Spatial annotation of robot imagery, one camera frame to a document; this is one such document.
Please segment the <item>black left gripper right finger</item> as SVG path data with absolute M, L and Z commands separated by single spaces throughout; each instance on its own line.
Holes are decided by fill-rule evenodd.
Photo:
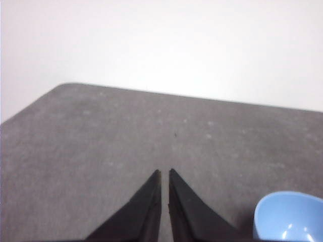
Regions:
M 249 241 L 212 210 L 173 168 L 169 171 L 169 215 L 174 241 Z

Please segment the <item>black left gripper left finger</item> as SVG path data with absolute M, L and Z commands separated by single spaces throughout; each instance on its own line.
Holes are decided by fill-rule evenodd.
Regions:
M 158 241 L 161 214 L 161 171 L 157 169 L 121 209 L 85 240 Z

